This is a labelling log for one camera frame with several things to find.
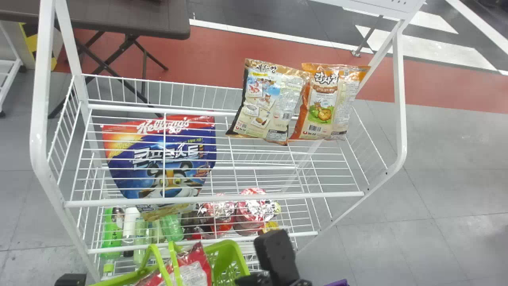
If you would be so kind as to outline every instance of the black metal table leg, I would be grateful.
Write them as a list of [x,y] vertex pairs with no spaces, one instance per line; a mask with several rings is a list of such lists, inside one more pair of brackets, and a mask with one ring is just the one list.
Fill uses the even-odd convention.
[[146,53],[146,55],[154,61],[156,64],[158,64],[161,68],[164,70],[169,70],[168,67],[166,67],[163,63],[161,63],[159,60],[157,60],[151,53],[149,53],[138,41],[134,41],[134,44],[143,52]]
[[[90,57],[92,58],[94,61],[96,61],[97,63],[99,63],[106,71],[108,71],[111,75],[113,76],[116,76],[116,77],[120,77],[120,75],[118,73],[116,73],[112,68],[109,67],[108,64],[106,64],[105,62],[103,62],[98,56],[96,56],[93,52],[90,51],[90,49],[88,49],[87,47],[85,47],[83,44],[80,44],[80,43],[77,43],[78,46],[81,46],[81,48],[83,49],[83,51]],[[132,93],[136,94],[136,96],[141,100],[143,101],[144,103],[147,103],[149,104],[148,100],[146,100],[146,98],[140,93],[138,92],[132,85],[130,85],[128,82],[125,82],[124,80],[121,80],[119,79],[118,81],[122,82],[123,85],[128,89],[130,90]],[[155,115],[157,115],[158,117],[162,117],[162,115],[160,113],[155,113]]]
[[[141,78],[146,79],[146,50],[143,52],[143,74],[141,75]],[[143,97],[145,96],[145,82],[141,82],[141,95]]]
[[[93,43],[95,43],[102,35],[104,35],[104,31],[98,31],[93,37],[90,38],[90,40],[85,43],[85,46],[90,48],[90,46],[92,46]],[[80,55],[82,52],[83,51],[78,48],[78,55]]]
[[[137,37],[130,37],[130,38],[126,38],[125,41],[118,47],[118,49],[111,54],[111,56],[109,56],[105,61],[104,63],[106,65],[110,65],[114,60],[116,60],[119,56],[121,56],[130,46],[132,46],[132,44],[134,44],[134,41],[137,39]],[[76,46],[78,46],[78,48],[80,50],[81,49],[81,46],[83,46],[83,44],[81,44],[77,39],[75,39],[76,41]],[[92,74],[99,74],[101,73],[103,70],[105,70],[104,66],[101,65],[101,63],[97,62],[98,63],[98,67],[92,71]],[[85,83],[88,84],[89,82],[91,82],[94,78],[91,77],[91,76],[88,76],[86,77],[85,79]],[[59,104],[53,109],[52,112],[50,112],[50,114],[48,115],[48,119],[53,119],[55,118],[55,116],[62,110],[62,108],[64,107],[64,103],[65,103],[65,99],[63,99],[61,102],[59,102]]]
[[[139,36],[136,36],[136,35],[126,35],[125,36],[125,40],[124,42],[119,46],[119,48],[114,52],[112,53],[105,61],[102,61],[98,56],[96,56],[93,52],[90,51],[89,47],[95,42],[97,41],[102,35],[104,34],[104,32],[97,32],[90,40],[88,40],[84,45],[81,44],[77,39],[76,39],[76,46],[77,46],[77,49],[78,49],[78,54],[82,53],[82,52],[85,52],[88,56],[90,56],[95,62],[98,63],[98,67],[92,71],[91,74],[99,74],[101,73],[102,71],[104,70],[107,70],[109,73],[111,73],[113,76],[117,76],[117,77],[120,77],[120,75],[118,75],[118,73],[116,73],[114,70],[112,70],[109,65],[111,63],[113,63],[113,61],[115,61],[119,56],[121,56],[130,46],[132,46],[133,44],[136,45],[142,52],[143,52],[143,79],[146,79],[146,58],[150,58],[151,60],[153,60],[156,64],[158,64],[161,68],[163,68],[164,70],[169,70],[168,67],[166,67],[163,63],[161,63],[159,60],[157,60],[152,54],[150,54],[138,41],[138,37]],[[85,84],[88,84],[90,83],[92,80],[94,79],[94,77],[91,77],[91,76],[88,76],[86,77],[85,79]],[[149,103],[146,98],[144,97],[145,95],[145,83],[141,83],[141,93],[137,92],[135,90],[135,88],[132,87],[132,85],[126,83],[125,81],[123,81],[123,85],[129,89],[131,92],[135,93],[136,96],[141,99],[144,103]],[[74,91],[71,91],[71,95],[70,96],[75,96],[74,94]],[[48,118],[49,119],[53,119],[56,117],[56,115],[62,110],[63,106],[64,106],[64,103],[65,103],[65,99],[62,100],[61,102],[59,102],[59,104],[53,109],[52,112],[50,112],[50,114],[48,115]]]

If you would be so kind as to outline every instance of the red floor stripe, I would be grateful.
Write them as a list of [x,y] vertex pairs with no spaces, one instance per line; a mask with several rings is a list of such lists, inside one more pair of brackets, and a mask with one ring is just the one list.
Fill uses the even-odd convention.
[[[75,30],[86,42],[95,32]],[[147,78],[241,88],[244,58],[299,68],[301,62],[366,65],[371,54],[356,58],[347,50],[257,37],[203,27],[192,27],[185,41],[141,37],[139,42],[169,67],[163,71],[148,60]],[[91,49],[102,59],[123,41],[123,35],[105,33]],[[61,53],[55,71],[69,72]],[[82,69],[91,73],[97,64],[84,57]],[[142,53],[129,48],[111,67],[124,77],[141,77]],[[508,76],[439,64],[404,61],[408,104],[508,113]],[[392,58],[385,58],[358,98],[393,102]]]

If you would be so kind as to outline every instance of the orange snack bag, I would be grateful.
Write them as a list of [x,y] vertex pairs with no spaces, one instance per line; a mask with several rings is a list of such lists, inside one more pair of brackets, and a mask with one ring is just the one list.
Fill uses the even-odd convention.
[[290,140],[345,139],[352,103],[369,66],[302,63],[311,73]]

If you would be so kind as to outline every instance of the purple object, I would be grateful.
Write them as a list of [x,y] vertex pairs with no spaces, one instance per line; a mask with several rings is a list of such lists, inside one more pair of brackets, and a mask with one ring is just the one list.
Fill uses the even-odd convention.
[[326,284],[325,286],[349,286],[347,284],[347,279],[342,279],[339,281],[332,282],[330,284]]

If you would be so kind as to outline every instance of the dark table top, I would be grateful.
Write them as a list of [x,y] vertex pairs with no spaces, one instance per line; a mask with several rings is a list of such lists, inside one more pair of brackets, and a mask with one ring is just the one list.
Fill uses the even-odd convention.
[[[67,0],[72,27],[185,40],[186,0]],[[0,0],[0,20],[37,23],[39,0]]]

